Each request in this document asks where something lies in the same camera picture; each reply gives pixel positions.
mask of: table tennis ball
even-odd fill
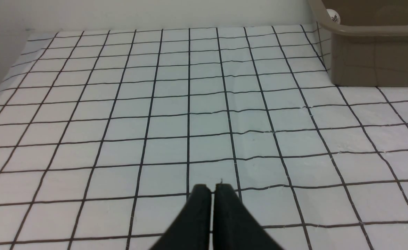
[[[327,9],[329,16],[331,16],[332,21],[340,24],[340,15],[337,13],[337,11],[333,9]]]

